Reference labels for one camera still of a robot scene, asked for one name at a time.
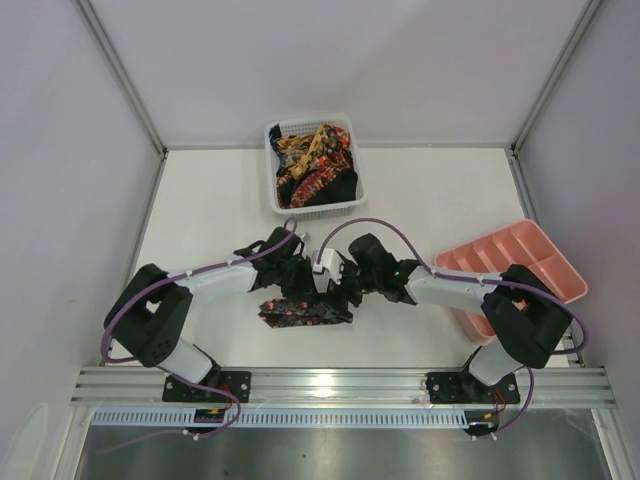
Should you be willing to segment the dark floral paisley tie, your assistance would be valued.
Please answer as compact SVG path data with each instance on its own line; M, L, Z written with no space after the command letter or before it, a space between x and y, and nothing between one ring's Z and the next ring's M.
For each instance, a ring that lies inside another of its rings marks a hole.
M273 299L259 307L258 317L272 329L351 324L347 301L319 294L297 301Z

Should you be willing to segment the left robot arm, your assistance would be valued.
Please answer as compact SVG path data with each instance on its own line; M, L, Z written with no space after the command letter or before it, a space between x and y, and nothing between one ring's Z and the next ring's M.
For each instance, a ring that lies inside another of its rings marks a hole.
M190 311L221 297L249 293L293 278L306 260L305 241L294 228L277 227L268 239L234 251L226 260L171 274L150 263L129 281L104 320L101 355L107 363L111 341L133 360L161 369L180 381L200 384L218 369L204 351L183 338Z

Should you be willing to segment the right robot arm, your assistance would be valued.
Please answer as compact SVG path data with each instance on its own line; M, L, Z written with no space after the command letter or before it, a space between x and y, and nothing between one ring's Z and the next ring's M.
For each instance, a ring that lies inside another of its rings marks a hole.
M366 234L350 244L348 255L322 247L312 268L328 273L354 305L363 295L378 293L393 303L440 305L483 316L494 337L452 373L456 399L484 403L520 368L544 368L572 322L564 303L523 265L470 277L418 259L398 260L376 236Z

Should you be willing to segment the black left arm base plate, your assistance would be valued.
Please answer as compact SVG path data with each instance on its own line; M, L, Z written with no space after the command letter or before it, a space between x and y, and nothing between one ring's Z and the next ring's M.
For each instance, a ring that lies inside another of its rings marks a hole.
M168 403L225 403L233 395L240 403L249 401L252 374L223 369L207 376L197 387L169 375L164 382L162 400Z

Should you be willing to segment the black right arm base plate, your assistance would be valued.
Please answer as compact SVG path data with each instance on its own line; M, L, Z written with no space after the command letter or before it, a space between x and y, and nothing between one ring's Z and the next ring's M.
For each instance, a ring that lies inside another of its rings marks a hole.
M495 385L485 385L466 371L432 371L426 374L426 391L431 404L507 405L521 401L514 373Z

